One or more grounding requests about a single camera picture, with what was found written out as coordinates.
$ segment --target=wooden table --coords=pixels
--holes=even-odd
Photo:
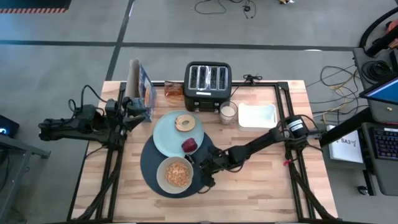
[[[295,114],[312,117],[304,81],[288,81]],[[105,82],[101,97],[117,99],[120,82]],[[141,123],[131,133],[124,148],[114,222],[291,222],[297,221],[289,169],[283,166],[285,149],[275,144],[254,154],[238,173],[219,172],[214,175],[216,185],[208,193],[188,198],[165,198],[153,192],[145,183],[140,170],[142,148],[152,135],[157,120],[173,110],[185,110],[183,96],[164,96],[157,87],[157,99],[152,123]],[[269,87],[241,87],[233,95],[236,104],[275,104],[275,90]],[[229,126],[220,123],[217,114],[195,113],[215,146],[226,149],[246,144],[264,132],[239,131],[237,121]],[[312,124],[306,121],[309,128]],[[310,144],[319,146],[311,140]],[[88,152],[100,145],[91,142]],[[307,148],[303,152],[310,188],[321,204],[337,217],[322,153]],[[106,150],[92,154],[85,161],[72,218],[83,213],[98,193],[103,175]],[[305,217],[308,212],[303,193],[300,193]],[[109,196],[105,200],[107,211]]]

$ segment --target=concrete floor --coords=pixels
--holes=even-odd
[[[229,63],[235,80],[247,73],[258,73],[265,80],[297,79],[309,85],[319,80],[326,65],[352,65],[350,47],[357,46],[372,21],[397,6],[394,0],[297,0],[288,6],[280,6],[276,0],[253,1],[257,15],[246,19],[241,7],[230,2],[224,3],[226,14],[204,16],[193,10],[196,0],[135,0],[123,41],[259,44],[270,49],[281,45],[284,50],[121,47],[114,72],[108,78],[125,80],[128,61],[138,57],[153,80],[181,80],[188,62],[209,60]],[[76,41],[97,45],[116,42],[128,2],[73,0],[66,14],[0,14],[0,114],[21,124],[18,139],[52,151],[47,161],[32,158],[19,191],[16,207],[28,223],[66,220],[87,144],[66,139],[43,142],[37,136],[37,124],[45,118],[69,117],[67,100],[78,99],[84,84],[100,91],[114,47],[32,45],[36,42],[23,41],[25,45],[5,45],[3,40],[68,41],[72,45]],[[380,26],[371,39],[382,33]],[[297,50],[304,46],[332,48],[322,52]],[[345,51],[333,47],[343,47]],[[324,76],[335,72],[327,70]],[[326,81],[336,83],[347,77],[339,73]],[[347,87],[354,90],[353,82]],[[310,101],[338,97],[321,83],[309,86],[307,91]],[[91,93],[86,94],[85,103],[97,102]],[[325,110],[340,103],[312,104],[312,110]],[[344,111],[354,107],[353,103]],[[381,193],[362,197],[354,189],[364,182],[360,170],[326,166],[340,218],[396,223],[398,198]]]

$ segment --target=donut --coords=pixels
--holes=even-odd
[[[179,131],[191,131],[196,125],[195,118],[189,114],[183,114],[175,119],[175,128]]]

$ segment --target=glass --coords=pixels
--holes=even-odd
[[[220,106],[220,120],[223,124],[229,125],[232,123],[238,107],[231,101],[226,101]]]

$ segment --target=black toaster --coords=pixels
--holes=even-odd
[[[231,97],[231,84],[232,71],[227,63],[191,62],[183,85],[185,107],[219,113],[220,105]]]

